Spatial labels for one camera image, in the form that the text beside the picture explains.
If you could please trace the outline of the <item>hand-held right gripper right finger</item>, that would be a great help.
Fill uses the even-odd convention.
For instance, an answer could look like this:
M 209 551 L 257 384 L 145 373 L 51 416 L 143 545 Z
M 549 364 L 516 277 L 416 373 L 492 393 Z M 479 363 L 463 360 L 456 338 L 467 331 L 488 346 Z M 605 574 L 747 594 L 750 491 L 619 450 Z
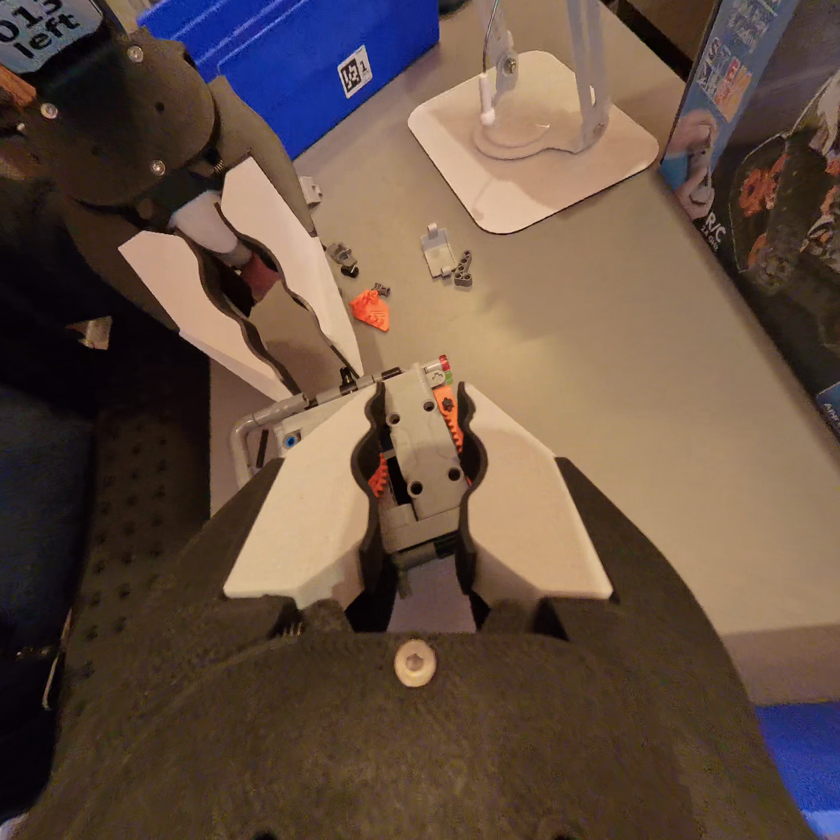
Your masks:
M 474 385 L 458 385 L 455 571 L 477 634 L 565 634 L 560 609 L 609 607 L 614 585 L 552 449 Z

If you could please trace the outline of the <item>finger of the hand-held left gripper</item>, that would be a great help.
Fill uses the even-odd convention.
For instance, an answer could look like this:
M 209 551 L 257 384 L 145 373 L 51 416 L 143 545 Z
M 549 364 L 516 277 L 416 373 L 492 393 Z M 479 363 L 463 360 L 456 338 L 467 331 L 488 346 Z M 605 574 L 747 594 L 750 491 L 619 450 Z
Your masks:
M 320 238 L 252 156 L 224 177 L 220 214 L 239 240 L 279 275 L 248 317 L 271 359 L 295 382 L 364 374 L 351 316 Z
M 258 353 L 245 321 L 212 299 L 204 281 L 203 261 L 188 240 L 140 231 L 123 243 L 119 252 L 184 340 L 274 402 L 293 395 L 276 366 Z

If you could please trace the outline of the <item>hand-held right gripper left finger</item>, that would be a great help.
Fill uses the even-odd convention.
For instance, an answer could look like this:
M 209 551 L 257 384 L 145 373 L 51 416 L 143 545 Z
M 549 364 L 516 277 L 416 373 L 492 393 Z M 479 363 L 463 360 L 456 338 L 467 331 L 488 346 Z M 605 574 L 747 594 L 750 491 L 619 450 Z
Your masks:
M 224 583 L 231 600 L 282 596 L 299 610 L 336 601 L 356 631 L 388 627 L 388 561 L 370 479 L 380 466 L 385 387 L 276 425 L 277 473 Z

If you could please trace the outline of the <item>grey elbow connector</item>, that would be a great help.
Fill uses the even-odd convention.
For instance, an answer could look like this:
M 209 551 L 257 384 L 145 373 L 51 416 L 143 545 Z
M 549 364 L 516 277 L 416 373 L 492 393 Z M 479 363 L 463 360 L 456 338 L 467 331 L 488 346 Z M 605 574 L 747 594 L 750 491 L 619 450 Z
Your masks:
M 244 488 L 259 472 L 266 461 L 268 446 L 271 409 L 266 407 L 256 413 L 243 416 L 234 424 L 228 437 L 230 454 L 234 463 L 234 477 L 237 487 Z M 253 457 L 249 447 L 250 437 L 259 433 L 259 443 L 256 456 Z

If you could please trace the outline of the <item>dark grey axle pin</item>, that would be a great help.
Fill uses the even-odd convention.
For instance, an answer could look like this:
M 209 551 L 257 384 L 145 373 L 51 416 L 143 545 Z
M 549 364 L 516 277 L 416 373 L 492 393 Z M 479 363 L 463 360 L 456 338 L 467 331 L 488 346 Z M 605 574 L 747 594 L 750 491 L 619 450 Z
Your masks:
M 323 417 L 329 417 L 339 411 L 360 390 L 360 385 L 364 385 L 363 380 L 363 377 L 361 380 L 349 377 L 342 381 L 340 386 L 314 396 L 302 393 L 291 396 L 257 411 L 253 417 L 259 426 L 280 424 L 300 415 L 309 415 L 321 422 Z

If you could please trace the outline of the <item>grey white toy robot model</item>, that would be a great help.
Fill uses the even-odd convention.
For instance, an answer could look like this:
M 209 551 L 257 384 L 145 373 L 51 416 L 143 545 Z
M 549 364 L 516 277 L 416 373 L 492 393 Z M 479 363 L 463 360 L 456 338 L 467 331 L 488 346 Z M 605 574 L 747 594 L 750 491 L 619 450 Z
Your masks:
M 370 479 L 385 557 L 434 544 L 456 531 L 468 487 L 460 452 L 458 405 L 447 356 L 355 377 L 385 387 L 380 466 Z

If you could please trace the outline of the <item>blue plastic bin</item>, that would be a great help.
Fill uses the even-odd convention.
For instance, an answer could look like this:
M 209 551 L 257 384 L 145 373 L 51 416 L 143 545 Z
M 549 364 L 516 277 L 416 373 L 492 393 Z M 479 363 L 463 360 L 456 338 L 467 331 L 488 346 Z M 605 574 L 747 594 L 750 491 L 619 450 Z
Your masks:
M 437 1 L 164 1 L 139 17 L 227 80 L 291 159 L 439 40 Z

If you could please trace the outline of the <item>person's left forearm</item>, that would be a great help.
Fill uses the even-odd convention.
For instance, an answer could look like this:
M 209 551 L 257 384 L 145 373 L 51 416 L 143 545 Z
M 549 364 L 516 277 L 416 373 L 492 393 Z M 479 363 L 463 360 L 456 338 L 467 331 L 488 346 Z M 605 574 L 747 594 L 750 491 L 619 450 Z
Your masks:
M 89 267 L 43 178 L 1 179 L 2 320 L 64 328 L 136 308 Z

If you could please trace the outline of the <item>person's left hand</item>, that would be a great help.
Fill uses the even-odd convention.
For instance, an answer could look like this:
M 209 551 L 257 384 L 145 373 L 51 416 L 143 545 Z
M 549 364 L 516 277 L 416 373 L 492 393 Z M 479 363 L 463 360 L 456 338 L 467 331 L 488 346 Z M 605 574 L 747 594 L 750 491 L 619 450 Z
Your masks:
M 248 260 L 238 270 L 238 275 L 248 289 L 251 303 L 250 314 L 276 287 L 284 288 L 284 278 L 278 270 L 271 268 L 257 252 L 252 252 Z

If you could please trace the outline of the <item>orange panel piece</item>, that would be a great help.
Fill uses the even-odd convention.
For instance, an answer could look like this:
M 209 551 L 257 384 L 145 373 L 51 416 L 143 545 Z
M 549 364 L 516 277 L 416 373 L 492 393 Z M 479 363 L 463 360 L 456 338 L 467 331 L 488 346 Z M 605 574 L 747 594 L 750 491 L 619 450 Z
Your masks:
M 387 299 L 377 289 L 367 289 L 350 301 L 353 318 L 388 333 L 391 327 L 391 313 Z

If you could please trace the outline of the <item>light grey curved panel piece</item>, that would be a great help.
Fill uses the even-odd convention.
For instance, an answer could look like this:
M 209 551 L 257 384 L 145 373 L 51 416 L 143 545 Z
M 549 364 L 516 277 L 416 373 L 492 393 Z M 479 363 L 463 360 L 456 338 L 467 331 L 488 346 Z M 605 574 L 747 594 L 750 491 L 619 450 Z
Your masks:
M 448 278 L 454 274 L 459 261 L 448 242 L 446 229 L 431 223 L 420 239 L 423 255 L 432 278 Z

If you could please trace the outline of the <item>white stand base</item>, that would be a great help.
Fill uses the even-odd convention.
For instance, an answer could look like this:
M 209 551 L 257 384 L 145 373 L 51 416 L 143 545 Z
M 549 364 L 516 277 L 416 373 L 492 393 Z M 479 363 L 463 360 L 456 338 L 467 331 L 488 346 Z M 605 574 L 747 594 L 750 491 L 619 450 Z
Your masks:
M 654 136 L 618 108 L 599 2 L 562 2 L 573 67 L 517 51 L 500 2 L 478 2 L 481 71 L 418 105 L 407 126 L 474 222 L 509 235 L 645 171 Z

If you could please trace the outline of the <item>blue storage bin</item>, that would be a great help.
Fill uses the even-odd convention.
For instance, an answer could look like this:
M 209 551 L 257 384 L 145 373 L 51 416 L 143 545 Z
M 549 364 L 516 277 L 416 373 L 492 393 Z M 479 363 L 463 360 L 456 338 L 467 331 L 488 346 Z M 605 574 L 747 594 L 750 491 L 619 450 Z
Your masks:
M 763 737 L 804 818 L 839 838 L 839 703 L 756 707 Z

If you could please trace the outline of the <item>blue robot kit box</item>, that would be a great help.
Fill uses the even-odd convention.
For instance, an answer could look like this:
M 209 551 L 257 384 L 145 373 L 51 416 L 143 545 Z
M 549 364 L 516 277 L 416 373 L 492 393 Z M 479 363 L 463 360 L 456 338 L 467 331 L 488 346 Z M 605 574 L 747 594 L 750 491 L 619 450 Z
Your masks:
M 839 2 L 717 2 L 659 170 L 839 432 Z

